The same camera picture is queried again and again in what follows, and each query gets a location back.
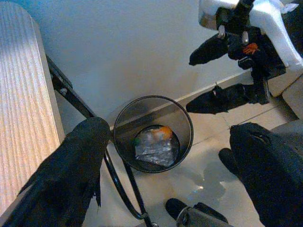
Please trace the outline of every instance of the orange object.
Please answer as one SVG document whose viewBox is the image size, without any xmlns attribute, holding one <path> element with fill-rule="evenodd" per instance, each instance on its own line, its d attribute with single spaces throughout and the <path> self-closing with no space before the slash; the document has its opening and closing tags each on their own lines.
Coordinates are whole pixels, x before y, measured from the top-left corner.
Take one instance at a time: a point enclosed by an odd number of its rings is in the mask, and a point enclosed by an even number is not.
<svg viewBox="0 0 303 227">
<path fill-rule="evenodd" d="M 253 55 L 256 51 L 260 51 L 258 49 L 258 45 L 256 43 L 249 44 L 249 45 L 247 45 L 246 47 L 243 48 L 243 53 L 244 54 Z"/>
<path fill-rule="evenodd" d="M 168 140 L 172 137 L 172 130 L 168 126 L 163 126 L 159 129 L 156 129 L 153 131 L 154 136 L 156 136 L 158 139 L 162 137 L 163 140 Z"/>
</svg>

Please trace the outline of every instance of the orange clip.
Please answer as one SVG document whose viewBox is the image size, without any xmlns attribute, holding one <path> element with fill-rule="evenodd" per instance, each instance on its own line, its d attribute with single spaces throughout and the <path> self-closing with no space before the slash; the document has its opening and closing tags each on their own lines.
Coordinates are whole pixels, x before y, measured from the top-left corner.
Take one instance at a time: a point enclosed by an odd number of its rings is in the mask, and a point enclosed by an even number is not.
<svg viewBox="0 0 303 227">
<path fill-rule="evenodd" d="M 259 51 L 258 45 L 256 43 L 249 44 L 249 45 L 247 45 L 246 47 L 243 48 L 243 53 L 244 54 L 253 55 L 256 51 Z"/>
</svg>

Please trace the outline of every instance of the trash can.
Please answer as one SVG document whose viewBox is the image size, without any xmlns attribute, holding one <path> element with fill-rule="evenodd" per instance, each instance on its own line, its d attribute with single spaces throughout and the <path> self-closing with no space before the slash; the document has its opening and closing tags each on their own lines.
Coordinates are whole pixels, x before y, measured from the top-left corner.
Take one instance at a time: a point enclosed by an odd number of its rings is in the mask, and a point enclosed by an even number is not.
<svg viewBox="0 0 303 227">
<path fill-rule="evenodd" d="M 179 149 L 174 163 L 168 167 L 136 159 L 134 139 L 144 129 L 169 126 Z M 144 96 L 129 103 L 118 115 L 114 125 L 114 144 L 124 162 L 146 173 L 160 173 L 177 166 L 191 149 L 193 124 L 186 110 L 164 96 Z"/>
</svg>

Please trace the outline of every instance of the trash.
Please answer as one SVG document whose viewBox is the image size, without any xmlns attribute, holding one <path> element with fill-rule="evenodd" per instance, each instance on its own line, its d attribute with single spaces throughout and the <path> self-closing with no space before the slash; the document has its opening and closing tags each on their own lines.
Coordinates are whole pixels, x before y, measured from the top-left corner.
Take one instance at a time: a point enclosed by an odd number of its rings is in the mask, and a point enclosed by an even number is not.
<svg viewBox="0 0 303 227">
<path fill-rule="evenodd" d="M 168 126 L 153 125 L 143 129 L 134 139 L 136 159 L 160 166 L 172 165 L 178 155 L 176 135 Z"/>
</svg>

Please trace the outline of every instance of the screw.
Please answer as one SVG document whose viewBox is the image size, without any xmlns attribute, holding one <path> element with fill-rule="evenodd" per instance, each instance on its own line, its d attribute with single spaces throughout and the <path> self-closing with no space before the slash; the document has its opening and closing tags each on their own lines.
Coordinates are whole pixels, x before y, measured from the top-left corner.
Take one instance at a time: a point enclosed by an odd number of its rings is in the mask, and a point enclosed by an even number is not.
<svg viewBox="0 0 303 227">
<path fill-rule="evenodd" d="M 188 214 L 185 214 L 182 219 L 182 225 L 186 226 L 188 223 Z"/>
<path fill-rule="evenodd" d="M 66 88 L 61 88 L 59 92 L 60 92 L 61 95 L 66 96 L 67 89 Z"/>
<path fill-rule="evenodd" d="M 219 33 L 218 33 L 217 37 L 219 39 L 224 39 L 225 38 L 225 27 L 224 27 L 224 25 L 220 25 L 219 28 L 218 28 L 218 31 L 219 31 Z"/>
<path fill-rule="evenodd" d="M 243 44 L 244 46 L 246 46 L 248 43 L 249 43 L 248 32 L 247 32 L 247 31 L 244 31 L 244 32 L 242 33 L 242 44 Z"/>
</svg>

